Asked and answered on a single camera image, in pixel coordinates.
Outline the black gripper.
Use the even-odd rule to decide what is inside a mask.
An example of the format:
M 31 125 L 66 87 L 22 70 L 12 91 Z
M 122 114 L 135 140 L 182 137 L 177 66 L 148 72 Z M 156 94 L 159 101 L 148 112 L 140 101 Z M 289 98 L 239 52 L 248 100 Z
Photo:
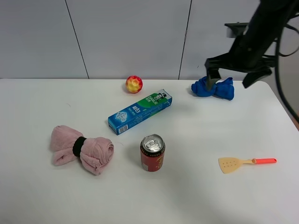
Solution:
M 219 69 L 249 72 L 242 81 L 244 88 L 270 76 L 273 64 L 263 56 L 296 7 L 295 0 L 261 0 L 246 32 L 236 37 L 229 52 L 206 60 L 206 88 L 211 90 L 221 79 Z

